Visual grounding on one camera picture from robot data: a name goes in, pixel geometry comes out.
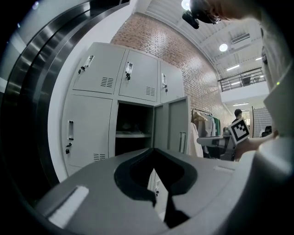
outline round ceiling light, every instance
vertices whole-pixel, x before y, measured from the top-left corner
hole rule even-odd
[[[220,51],[226,51],[228,49],[228,45],[227,44],[222,44],[220,45]]]
[[[186,11],[190,9],[190,0],[183,0],[182,1],[182,8],[184,8]]]

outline brick wall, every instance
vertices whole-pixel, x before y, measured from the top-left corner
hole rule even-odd
[[[144,14],[132,15],[111,43],[152,54],[182,70],[185,94],[192,108],[211,112],[228,126],[232,116],[222,105],[215,70],[204,55],[179,32]]]

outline locker shelf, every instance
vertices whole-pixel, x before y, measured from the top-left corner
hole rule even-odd
[[[117,131],[116,138],[151,138],[151,134],[142,134],[141,132]]]

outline open locker door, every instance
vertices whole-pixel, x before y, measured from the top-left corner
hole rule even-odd
[[[187,154],[190,100],[183,97],[154,107],[154,148]]]

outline railing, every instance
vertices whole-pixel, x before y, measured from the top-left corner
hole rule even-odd
[[[228,91],[235,88],[249,86],[252,84],[264,82],[265,76],[262,72],[262,68],[255,68],[237,75],[233,75],[219,80],[221,85],[221,91]]]

